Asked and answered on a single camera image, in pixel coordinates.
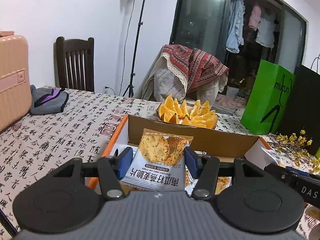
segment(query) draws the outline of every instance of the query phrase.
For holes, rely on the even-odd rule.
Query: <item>plate of orange slices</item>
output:
[[[161,121],[209,129],[214,129],[217,125],[218,116],[215,113],[215,110],[210,111],[209,101],[201,105],[200,100],[197,100],[191,107],[185,100],[179,104],[176,98],[172,98],[172,94],[157,109]]]

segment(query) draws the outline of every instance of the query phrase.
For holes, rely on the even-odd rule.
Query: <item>chair backrest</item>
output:
[[[57,38],[56,59],[60,87],[94,92],[93,45],[93,38],[87,41]]]

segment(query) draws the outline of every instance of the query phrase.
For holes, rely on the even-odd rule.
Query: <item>white packet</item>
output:
[[[144,129],[138,150],[121,182],[141,189],[184,190],[184,148],[192,139]]]

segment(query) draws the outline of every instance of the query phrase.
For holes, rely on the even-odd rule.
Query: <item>gray and purple fabric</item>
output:
[[[31,85],[32,104],[30,114],[55,114],[63,112],[69,94],[64,89],[38,88]]]

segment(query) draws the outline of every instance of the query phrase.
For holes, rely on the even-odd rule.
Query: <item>purple fabric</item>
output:
[[[53,95],[52,96],[46,96],[40,103],[45,103],[46,101],[49,101],[50,99],[54,98],[55,96],[57,96],[59,91],[60,91],[60,89],[54,89],[53,90]]]

